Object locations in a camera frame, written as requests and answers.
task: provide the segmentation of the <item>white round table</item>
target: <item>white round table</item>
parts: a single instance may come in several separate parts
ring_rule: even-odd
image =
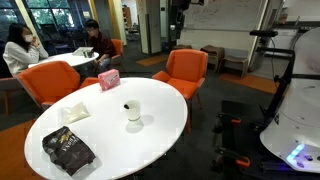
[[[50,56],[44,60],[39,61],[36,64],[29,64],[29,68],[36,66],[38,64],[52,62],[52,61],[66,61],[71,67],[79,66],[87,62],[95,60],[99,56],[98,53],[94,53],[92,58],[85,58],[84,56],[74,56],[72,53],[59,54],[55,56]]]
[[[129,122],[124,103],[140,101],[141,121]],[[90,117],[67,125],[96,159],[72,177],[50,161],[42,139],[61,128],[61,108],[86,105]],[[102,92],[99,84],[80,89],[46,110],[31,127],[24,152],[30,167],[46,179],[117,179],[130,175],[168,151],[184,130],[187,105],[172,86],[147,78],[121,78]]]

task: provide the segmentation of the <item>sweater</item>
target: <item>sweater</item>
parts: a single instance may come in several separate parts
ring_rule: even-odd
[[[3,59],[7,63],[12,76],[16,76],[27,69],[29,64],[37,63],[39,59],[45,59],[48,56],[42,45],[38,47],[30,45],[29,50],[26,51],[14,42],[7,42],[3,53]]]

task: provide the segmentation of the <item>laptop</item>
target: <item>laptop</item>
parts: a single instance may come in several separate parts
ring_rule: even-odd
[[[77,50],[75,50],[72,55],[74,56],[83,56],[83,52],[85,51],[91,51],[93,47],[79,47]]]

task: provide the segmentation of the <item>person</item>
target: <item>person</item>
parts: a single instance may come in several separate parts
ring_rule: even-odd
[[[92,50],[99,54],[98,58],[88,66],[89,73],[93,72],[91,75],[96,76],[109,69],[111,57],[116,55],[116,49],[111,39],[101,33],[96,20],[87,20],[85,27],[89,34],[89,47],[93,47]]]
[[[13,77],[27,69],[29,64],[37,63],[47,57],[47,51],[26,25],[10,24],[3,59]]]

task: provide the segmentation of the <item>cabinet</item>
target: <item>cabinet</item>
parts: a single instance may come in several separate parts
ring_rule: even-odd
[[[274,31],[278,31],[278,35],[273,37],[273,42],[275,48],[279,49],[293,49],[295,39],[298,33],[298,29],[273,29]],[[268,47],[273,48],[273,43],[271,40],[268,42]],[[284,53],[274,53],[274,55],[279,56],[288,56],[288,54]]]
[[[125,28],[126,28],[126,30],[128,30],[128,28],[132,28],[130,8],[123,7],[122,13],[123,13],[123,22],[124,22]]]

